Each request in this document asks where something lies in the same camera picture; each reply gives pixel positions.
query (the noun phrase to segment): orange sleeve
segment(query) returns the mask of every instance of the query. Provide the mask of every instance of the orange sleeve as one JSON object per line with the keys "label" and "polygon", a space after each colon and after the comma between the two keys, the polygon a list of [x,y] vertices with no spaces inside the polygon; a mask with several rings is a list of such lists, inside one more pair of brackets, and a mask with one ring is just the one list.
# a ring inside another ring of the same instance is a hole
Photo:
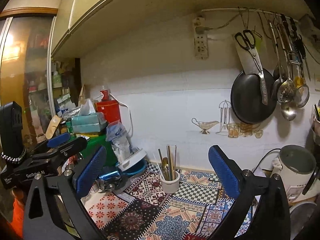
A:
{"label": "orange sleeve", "polygon": [[21,206],[18,203],[17,199],[14,199],[13,218],[10,224],[13,230],[16,232],[16,234],[21,238],[22,238],[23,216],[24,216],[23,206]]}

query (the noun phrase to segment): pen holder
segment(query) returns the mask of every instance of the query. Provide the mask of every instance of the pen holder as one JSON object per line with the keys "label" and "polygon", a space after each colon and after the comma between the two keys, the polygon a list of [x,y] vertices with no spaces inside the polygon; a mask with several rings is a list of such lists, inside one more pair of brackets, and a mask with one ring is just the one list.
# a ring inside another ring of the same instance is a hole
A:
{"label": "pen holder", "polygon": [[176,179],[174,180],[165,180],[162,175],[160,175],[160,180],[161,180],[161,185],[162,185],[162,190],[165,193],[175,193],[179,189],[179,179],[180,179],[180,173],[176,171]]}

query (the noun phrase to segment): black scissors handle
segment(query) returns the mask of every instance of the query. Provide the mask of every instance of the black scissors handle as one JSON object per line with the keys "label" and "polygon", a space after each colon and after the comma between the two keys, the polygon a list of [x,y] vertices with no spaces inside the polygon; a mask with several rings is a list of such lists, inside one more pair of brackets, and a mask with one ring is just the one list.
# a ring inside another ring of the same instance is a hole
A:
{"label": "black scissors handle", "polygon": [[[253,40],[253,43],[250,42],[248,34],[251,36],[250,38],[251,38],[251,40]],[[238,40],[239,37],[241,37],[243,43],[245,44],[245,47],[239,42],[239,40]],[[237,33],[235,35],[235,39],[242,49],[250,50],[250,49],[254,49],[256,46],[256,40],[253,36],[253,33],[250,30],[244,30],[242,33]]]}

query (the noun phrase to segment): red box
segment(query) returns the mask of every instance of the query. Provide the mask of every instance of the red box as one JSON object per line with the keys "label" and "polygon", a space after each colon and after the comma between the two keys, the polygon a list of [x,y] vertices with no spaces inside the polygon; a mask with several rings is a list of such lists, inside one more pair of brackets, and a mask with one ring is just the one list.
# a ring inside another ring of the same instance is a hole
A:
{"label": "red box", "polygon": [[116,100],[98,102],[97,110],[104,114],[105,119],[109,123],[118,120],[121,122],[119,103]]}

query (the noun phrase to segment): wooden trim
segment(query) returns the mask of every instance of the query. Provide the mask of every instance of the wooden trim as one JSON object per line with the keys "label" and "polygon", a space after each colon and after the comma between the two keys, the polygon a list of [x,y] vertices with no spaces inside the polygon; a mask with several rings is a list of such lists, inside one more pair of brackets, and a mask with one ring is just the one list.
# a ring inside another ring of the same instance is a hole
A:
{"label": "wooden trim", "polygon": [[28,13],[47,13],[57,15],[57,8],[49,7],[21,7],[2,11],[0,17],[10,17],[17,14],[28,14]]}

